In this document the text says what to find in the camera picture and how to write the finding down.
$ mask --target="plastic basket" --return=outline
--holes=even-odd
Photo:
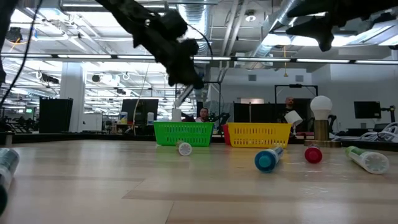
[[[229,138],[233,147],[285,148],[292,124],[228,123]]]
[[[161,146],[175,146],[183,140],[191,146],[209,146],[213,123],[155,121],[156,143]]]
[[[228,124],[223,124],[223,132],[224,132],[224,140],[225,140],[225,144],[227,145],[231,145],[231,140],[229,139],[229,131],[228,131]]]

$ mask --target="plastic bottle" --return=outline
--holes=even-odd
[[[7,206],[7,191],[19,163],[19,155],[13,149],[0,149],[0,216]]]
[[[322,160],[322,152],[317,144],[311,144],[304,152],[304,157],[309,163],[319,163]]]
[[[148,112],[147,114],[147,125],[154,125],[154,116],[153,112]]]
[[[177,141],[176,147],[181,156],[189,156],[192,153],[192,146],[183,140]]]
[[[127,115],[128,115],[127,112],[124,112],[124,111],[120,112],[120,123],[121,124],[127,124]]]
[[[281,146],[275,146],[272,149],[263,150],[255,156],[254,164],[260,171],[272,172],[283,154],[284,149]]]
[[[346,155],[371,174],[383,174],[389,168],[388,158],[378,152],[369,152],[350,146],[346,149]]]

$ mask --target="monitor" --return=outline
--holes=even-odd
[[[123,112],[127,112],[127,120],[129,122],[133,121],[134,109],[136,109],[137,100],[125,99],[122,103]],[[154,120],[157,118],[157,107],[159,104],[158,99],[141,99],[138,102],[136,109],[136,124],[146,124],[148,112],[153,112]]]
[[[356,119],[381,118],[380,102],[378,101],[355,101],[354,110]]]

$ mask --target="blue marker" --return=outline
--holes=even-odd
[[[283,155],[284,149],[281,146],[275,146],[272,149],[266,149],[257,153],[254,158],[254,164],[260,171],[272,172]]]

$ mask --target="wall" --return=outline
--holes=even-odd
[[[218,76],[218,68],[211,68],[211,79],[215,81]],[[221,94],[226,103],[233,101],[239,102],[238,98],[260,98],[264,102],[274,102],[274,85],[295,84],[296,75],[303,75],[303,85],[311,85],[311,73],[307,73],[305,69],[287,69],[288,77],[284,77],[285,70],[280,69],[257,69],[246,70],[243,68],[228,69],[223,83],[221,84]],[[248,75],[257,75],[256,82],[249,82]],[[291,89],[288,87],[278,87],[278,103],[283,103],[288,96],[296,98],[313,98],[314,95],[306,88]],[[218,92],[215,88],[209,88],[208,100],[218,101]]]
[[[319,86],[320,95],[332,100],[332,114],[338,117],[339,130],[360,128],[361,123],[368,128],[375,123],[390,123],[387,111],[382,112],[381,119],[355,119],[354,101],[380,101],[382,107],[398,106],[395,66],[325,65],[312,73],[312,81]]]

